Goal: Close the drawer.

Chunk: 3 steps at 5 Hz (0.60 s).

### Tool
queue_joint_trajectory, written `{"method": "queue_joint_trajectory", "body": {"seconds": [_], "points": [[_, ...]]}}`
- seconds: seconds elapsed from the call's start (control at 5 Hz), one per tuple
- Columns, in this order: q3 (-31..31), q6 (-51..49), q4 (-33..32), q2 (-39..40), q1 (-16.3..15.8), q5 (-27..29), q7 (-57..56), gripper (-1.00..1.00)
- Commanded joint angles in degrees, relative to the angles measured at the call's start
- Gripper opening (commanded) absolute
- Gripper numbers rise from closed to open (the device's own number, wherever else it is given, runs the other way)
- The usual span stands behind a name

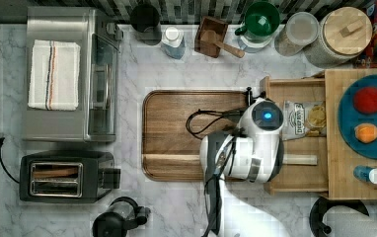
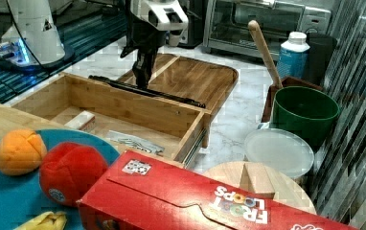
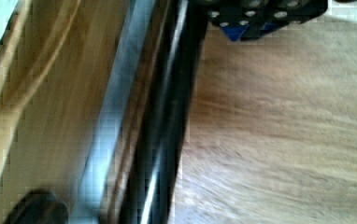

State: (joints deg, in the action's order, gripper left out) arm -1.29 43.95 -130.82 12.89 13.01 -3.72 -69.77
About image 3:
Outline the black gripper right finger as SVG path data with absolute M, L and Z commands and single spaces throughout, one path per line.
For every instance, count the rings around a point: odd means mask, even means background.
M 318 18 L 328 0 L 189 0 L 233 42 L 257 40 L 291 24 Z

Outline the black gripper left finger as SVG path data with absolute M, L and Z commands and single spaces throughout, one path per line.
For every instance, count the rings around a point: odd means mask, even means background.
M 3 224 L 68 224 L 68 208 L 51 191 L 36 189 L 15 205 Z

